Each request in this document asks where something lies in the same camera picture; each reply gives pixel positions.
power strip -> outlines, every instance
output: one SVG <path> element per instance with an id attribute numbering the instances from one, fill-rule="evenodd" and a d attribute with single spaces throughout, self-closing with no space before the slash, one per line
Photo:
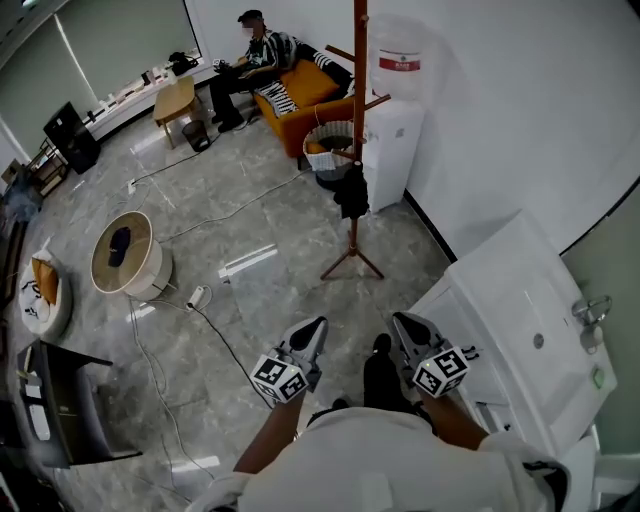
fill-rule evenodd
<path id="1" fill-rule="evenodd" d="M 202 286 L 197 286 L 195 291 L 191 294 L 191 298 L 187 301 L 187 309 L 189 311 L 195 310 L 198 307 L 198 303 L 202 299 L 204 295 L 204 288 Z"/>

person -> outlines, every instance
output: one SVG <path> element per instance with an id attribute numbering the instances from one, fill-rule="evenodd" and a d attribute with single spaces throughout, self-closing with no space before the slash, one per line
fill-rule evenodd
<path id="1" fill-rule="evenodd" d="M 211 79 L 209 89 L 215 110 L 212 123 L 221 123 L 218 131 L 226 132 L 244 122 L 233 106 L 230 94 L 252 91 L 276 80 L 281 71 L 295 61 L 296 41 L 284 32 L 268 30 L 262 12 L 251 9 L 238 18 L 242 33 L 249 37 L 244 57 L 233 65 L 221 63 L 219 74 Z"/>
<path id="2" fill-rule="evenodd" d="M 563 466 L 510 433 L 488 435 L 451 398 L 421 392 L 428 417 L 416 414 L 390 347 L 378 336 L 365 363 L 364 407 L 337 400 L 293 442 L 304 392 L 277 404 L 234 472 L 188 512 L 561 509 Z"/>

black pants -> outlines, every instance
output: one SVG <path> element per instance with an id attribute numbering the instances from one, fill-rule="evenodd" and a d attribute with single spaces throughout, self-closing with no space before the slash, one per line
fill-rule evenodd
<path id="1" fill-rule="evenodd" d="M 398 377 L 396 366 L 388 354 L 373 354 L 364 363 L 364 406 L 385 411 L 416 414 L 433 427 L 428 414 L 419 407 L 419 404 L 411 404 L 402 394 L 400 377 Z M 347 407 L 348 405 L 341 401 L 335 407 L 311 416 L 307 426 L 320 416 Z"/>
<path id="2" fill-rule="evenodd" d="M 240 112 L 231 102 L 230 94 L 253 91 L 258 87 L 270 84 L 278 78 L 275 71 L 256 73 L 250 78 L 240 78 L 243 72 L 241 68 L 232 68 L 214 76 L 209 82 L 213 110 L 223 121 L 231 121 L 240 116 Z"/>

orange sofa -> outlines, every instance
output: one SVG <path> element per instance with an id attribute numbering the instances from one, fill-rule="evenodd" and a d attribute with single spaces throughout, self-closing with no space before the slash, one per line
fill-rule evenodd
<path id="1" fill-rule="evenodd" d="M 352 119 L 353 97 L 321 103 L 338 90 L 338 84 L 313 62 L 304 59 L 300 59 L 291 71 L 283 73 L 280 80 L 299 110 L 276 118 L 267 100 L 257 94 L 254 98 L 265 119 L 282 141 L 287 155 L 297 157 L 299 165 L 300 157 L 304 154 L 304 138 L 318 126 L 318 120 L 326 123 Z"/>

